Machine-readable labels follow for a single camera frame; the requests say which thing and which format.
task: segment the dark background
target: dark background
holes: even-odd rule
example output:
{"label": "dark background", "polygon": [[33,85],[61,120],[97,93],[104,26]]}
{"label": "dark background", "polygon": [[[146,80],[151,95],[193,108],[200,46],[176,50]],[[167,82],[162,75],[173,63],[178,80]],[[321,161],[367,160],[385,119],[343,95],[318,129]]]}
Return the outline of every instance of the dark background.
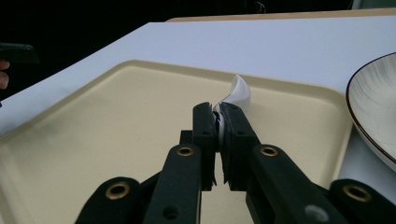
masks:
{"label": "dark background", "polygon": [[150,21],[348,9],[350,0],[0,0],[0,42],[30,44],[40,64],[13,63],[0,101],[78,62]]}

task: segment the brass screw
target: brass screw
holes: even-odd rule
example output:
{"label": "brass screw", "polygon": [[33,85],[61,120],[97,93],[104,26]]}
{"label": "brass screw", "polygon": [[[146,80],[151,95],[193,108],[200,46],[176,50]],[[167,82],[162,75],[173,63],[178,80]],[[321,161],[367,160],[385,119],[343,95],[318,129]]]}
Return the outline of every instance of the brass screw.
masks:
{"label": "brass screw", "polygon": [[262,147],[260,149],[260,152],[262,153],[262,155],[268,157],[275,157],[278,154],[278,151],[273,147]]}
{"label": "brass screw", "polygon": [[179,156],[190,156],[194,153],[194,149],[192,147],[181,147],[177,150],[177,154]]}
{"label": "brass screw", "polygon": [[106,197],[110,200],[117,200],[125,197],[131,188],[129,187],[128,183],[124,181],[117,182],[106,190]]}
{"label": "brass screw", "polygon": [[351,184],[345,185],[345,186],[343,186],[343,191],[350,198],[353,198],[356,201],[359,201],[362,203],[368,203],[372,199],[370,192],[368,192],[366,189],[364,189],[360,186],[351,185]]}

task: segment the cream tray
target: cream tray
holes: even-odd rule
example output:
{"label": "cream tray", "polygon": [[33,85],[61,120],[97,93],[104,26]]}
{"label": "cream tray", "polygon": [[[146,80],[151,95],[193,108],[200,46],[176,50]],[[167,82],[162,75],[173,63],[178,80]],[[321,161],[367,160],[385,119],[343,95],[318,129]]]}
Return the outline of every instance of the cream tray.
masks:
{"label": "cream tray", "polygon": [[[106,180],[139,182],[163,168],[192,108],[213,105],[235,74],[129,61],[0,139],[0,213],[6,223],[74,223]],[[247,118],[264,144],[281,147],[315,183],[337,178],[352,122],[345,95],[320,86],[242,75]],[[202,223],[252,222],[244,192],[203,192]]]}

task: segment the plate rim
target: plate rim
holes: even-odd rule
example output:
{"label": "plate rim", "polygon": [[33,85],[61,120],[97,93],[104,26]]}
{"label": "plate rim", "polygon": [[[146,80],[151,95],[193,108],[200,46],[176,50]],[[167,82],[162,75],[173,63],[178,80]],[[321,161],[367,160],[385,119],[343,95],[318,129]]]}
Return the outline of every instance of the plate rim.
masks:
{"label": "plate rim", "polygon": [[384,155],[386,159],[388,159],[389,161],[391,161],[394,165],[396,165],[396,158],[394,158],[393,156],[391,156],[384,148],[382,148],[371,136],[370,134],[368,134],[366,132],[366,130],[363,128],[363,126],[361,125],[361,123],[359,122],[358,118],[356,117],[355,113],[353,112],[352,106],[350,104],[350,99],[349,99],[349,94],[350,94],[350,85],[353,81],[353,79],[355,78],[355,76],[363,69],[365,68],[367,65],[369,65],[370,63],[379,61],[383,58],[386,58],[390,55],[396,55],[396,52],[392,52],[386,55],[383,55],[381,57],[378,57],[374,60],[371,60],[370,62],[364,64],[362,67],[360,67],[354,74],[353,76],[349,79],[347,86],[346,86],[346,105],[347,105],[347,109],[349,111],[350,116],[352,117],[353,122],[355,123],[356,127],[361,131],[361,133],[364,135],[364,137],[370,142],[370,144],[372,144],[376,150],[378,150],[381,155]]}

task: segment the white plate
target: white plate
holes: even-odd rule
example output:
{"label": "white plate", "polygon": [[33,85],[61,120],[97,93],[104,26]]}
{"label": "white plate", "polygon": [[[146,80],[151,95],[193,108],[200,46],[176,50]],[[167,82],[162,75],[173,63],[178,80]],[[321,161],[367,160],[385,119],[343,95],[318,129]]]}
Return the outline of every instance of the white plate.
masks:
{"label": "white plate", "polygon": [[396,53],[359,69],[349,80],[346,101],[363,140],[396,171]]}

